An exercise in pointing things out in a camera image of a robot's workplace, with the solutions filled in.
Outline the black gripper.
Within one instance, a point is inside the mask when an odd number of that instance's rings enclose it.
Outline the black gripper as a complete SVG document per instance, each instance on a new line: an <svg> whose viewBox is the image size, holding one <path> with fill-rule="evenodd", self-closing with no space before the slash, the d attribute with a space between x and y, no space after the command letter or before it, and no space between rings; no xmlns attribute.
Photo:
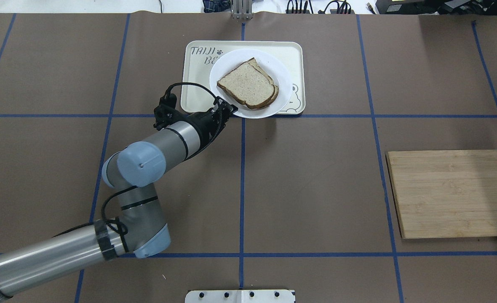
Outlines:
<svg viewBox="0 0 497 303"><path fill-rule="evenodd" d="M196 112L187 117L200 137L200 147L206 148L222 132L229 118L238 111L238 107L223 98L214 100L214 107L206 112Z"/></svg>

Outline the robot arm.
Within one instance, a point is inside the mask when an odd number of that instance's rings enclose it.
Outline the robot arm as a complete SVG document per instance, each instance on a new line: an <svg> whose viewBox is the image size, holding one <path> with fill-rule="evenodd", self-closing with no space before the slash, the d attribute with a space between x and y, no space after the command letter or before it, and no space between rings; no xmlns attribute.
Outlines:
<svg viewBox="0 0 497 303"><path fill-rule="evenodd" d="M216 97L207 111L186 116L175 109L174 95L162 97L154 110L157 132L103 163L102 178L115 192L100 218L0 255L0 302L126 253L147 258L164 251L171 240L155 182L214 142L237 110Z"/></svg>

